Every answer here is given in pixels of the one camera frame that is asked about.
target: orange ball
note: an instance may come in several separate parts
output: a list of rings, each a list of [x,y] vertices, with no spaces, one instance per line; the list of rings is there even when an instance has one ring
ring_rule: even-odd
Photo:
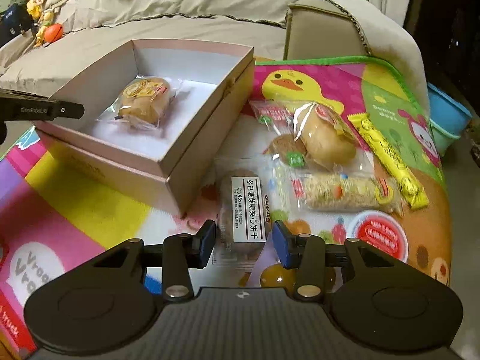
[[[45,42],[53,43],[59,40],[63,35],[63,26],[59,23],[52,24],[45,30],[43,39]]]

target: wrapped pastry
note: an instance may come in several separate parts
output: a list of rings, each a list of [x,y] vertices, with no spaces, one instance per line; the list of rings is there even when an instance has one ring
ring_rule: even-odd
[[[295,139],[301,139],[308,156],[332,168],[349,164],[357,154],[358,141],[342,118],[323,104],[307,103],[295,110]]]
[[[378,157],[387,172],[397,180],[400,191],[412,210],[426,207],[429,201],[423,185],[403,162],[397,150],[375,128],[368,114],[350,115],[349,120]]]
[[[402,199],[397,184],[390,178],[315,173],[292,179],[299,208],[319,211],[366,209],[402,214]]]
[[[170,84],[166,80],[159,77],[137,78],[121,93],[118,116],[133,116],[158,126],[169,102]]]

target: open box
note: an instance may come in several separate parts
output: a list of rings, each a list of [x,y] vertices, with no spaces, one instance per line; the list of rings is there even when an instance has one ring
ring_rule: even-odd
[[[95,120],[138,74],[182,80],[180,95],[161,121],[162,133],[132,130],[130,134],[107,124],[99,134]],[[82,118],[35,125],[54,157],[141,202],[182,214],[248,99],[253,77],[250,46],[131,40],[52,96],[82,104]],[[102,134],[108,135],[109,142],[99,138]]]

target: cartoon duck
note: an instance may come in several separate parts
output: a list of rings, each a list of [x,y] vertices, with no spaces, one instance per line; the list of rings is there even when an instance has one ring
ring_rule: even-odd
[[[296,70],[276,70],[270,73],[263,82],[262,94],[266,99],[316,101],[332,108],[339,115],[345,108],[342,102],[323,97],[317,81]]]

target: plastic bag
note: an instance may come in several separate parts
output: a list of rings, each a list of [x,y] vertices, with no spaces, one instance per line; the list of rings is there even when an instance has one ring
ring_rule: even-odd
[[[287,108],[295,107],[294,139],[303,142],[309,158],[315,163],[333,169],[348,166],[355,159],[359,141],[336,112],[315,102],[282,103]]]
[[[144,130],[159,128],[181,85],[179,79],[138,75],[97,120],[128,123]]]
[[[250,271],[271,231],[271,159],[220,157],[214,165],[220,211],[212,263]]]
[[[273,100],[250,100],[250,107],[259,123],[277,135],[292,134],[292,117],[284,106]]]
[[[402,196],[393,178],[335,173],[291,174],[291,193],[299,210],[351,211],[375,209],[400,216]]]

